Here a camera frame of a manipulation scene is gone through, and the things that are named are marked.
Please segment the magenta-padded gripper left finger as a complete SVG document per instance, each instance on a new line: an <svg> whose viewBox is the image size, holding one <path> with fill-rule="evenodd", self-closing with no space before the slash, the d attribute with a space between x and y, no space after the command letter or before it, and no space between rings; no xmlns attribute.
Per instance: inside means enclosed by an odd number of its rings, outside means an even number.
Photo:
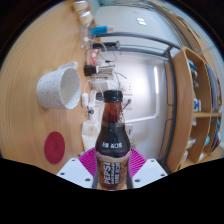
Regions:
<svg viewBox="0 0 224 224"><path fill-rule="evenodd" d="M95 149L88 150L79 158L70 158L57 176L83 188L95 189L98 184Z"/></svg>

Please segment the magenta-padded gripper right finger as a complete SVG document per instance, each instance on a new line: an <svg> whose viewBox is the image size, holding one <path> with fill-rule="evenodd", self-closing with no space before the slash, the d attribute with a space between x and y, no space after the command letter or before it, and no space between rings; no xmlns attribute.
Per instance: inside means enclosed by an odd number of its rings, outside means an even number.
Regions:
<svg viewBox="0 0 224 224"><path fill-rule="evenodd" d="M136 149L131 149L129 159L129 188L141 188L167 175L156 159L147 159Z"/></svg>

